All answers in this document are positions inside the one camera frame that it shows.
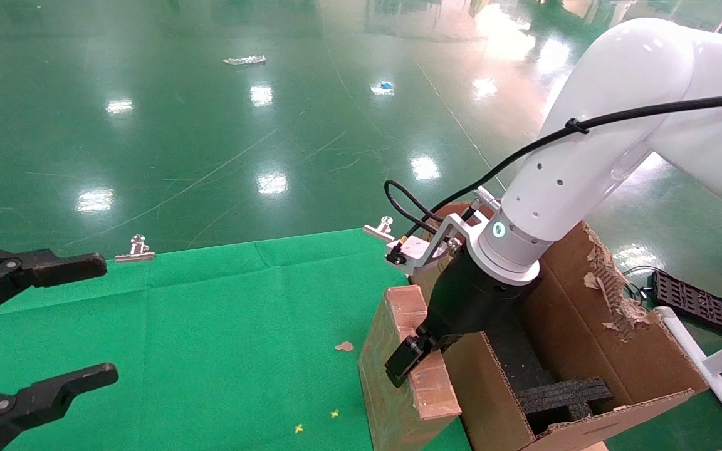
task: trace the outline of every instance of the robotic arm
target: robotic arm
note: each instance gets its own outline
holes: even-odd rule
[[[544,137],[571,117],[587,120],[656,103],[722,95],[722,34],[682,28],[653,18],[610,29],[579,60],[550,110]],[[614,191],[651,152],[722,198],[722,108],[650,115],[581,130],[533,152],[498,203],[485,204],[478,225],[444,218],[430,242],[410,236],[403,259],[388,259],[413,275],[458,246],[434,287],[429,313],[396,349],[387,373],[397,387],[430,352],[464,334],[483,331],[536,279],[539,257]],[[458,245],[457,236],[465,238]],[[392,252],[400,243],[392,241]]]

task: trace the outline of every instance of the green floor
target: green floor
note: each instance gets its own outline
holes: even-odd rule
[[[589,43],[643,16],[714,29],[722,0],[0,1],[0,247],[355,228],[393,213],[387,177],[433,203],[533,140]],[[250,54],[268,61],[222,62]],[[662,160],[589,221],[621,265],[722,296],[722,201]],[[638,434],[719,449],[722,410],[700,395],[610,446]]]

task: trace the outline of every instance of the cardboard box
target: cardboard box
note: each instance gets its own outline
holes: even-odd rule
[[[439,215],[459,213],[449,205]],[[446,260],[412,278],[429,299]],[[484,334],[445,352],[461,419],[475,451],[579,451],[646,422],[706,383],[654,312],[624,299],[624,278],[581,223],[542,256],[541,282],[522,306],[525,331],[558,380],[600,377],[613,392],[593,417],[534,436]]]
[[[418,286],[389,288],[364,341],[358,372],[375,451],[420,451],[461,414],[441,353],[414,368],[403,387],[386,375],[384,363],[426,314]]]

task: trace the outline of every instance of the green led light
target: green led light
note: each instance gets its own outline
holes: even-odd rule
[[[495,234],[496,239],[502,239],[503,235],[506,234],[506,226],[502,222],[495,222],[492,232]]]

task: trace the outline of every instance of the black tray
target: black tray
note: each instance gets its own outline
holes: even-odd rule
[[[685,318],[690,318],[722,332],[722,298],[684,283],[664,271],[648,276],[648,286],[657,306],[669,306]]]

